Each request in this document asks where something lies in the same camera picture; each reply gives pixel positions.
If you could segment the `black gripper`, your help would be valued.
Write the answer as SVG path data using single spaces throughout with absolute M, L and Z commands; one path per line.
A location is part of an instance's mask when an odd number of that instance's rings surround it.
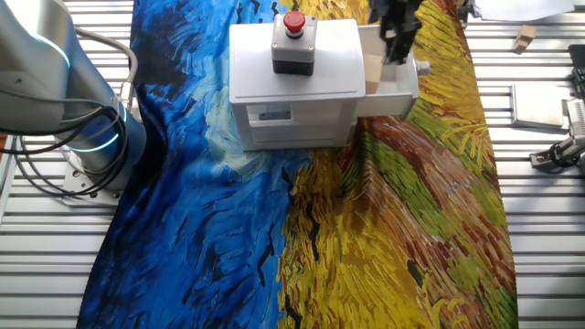
M 416 36 L 415 29 L 421 27 L 415 16 L 421 3 L 422 0 L 368 0 L 367 22 L 382 24 L 379 37 L 384 42 L 387 63 L 401 65 L 406 61 Z

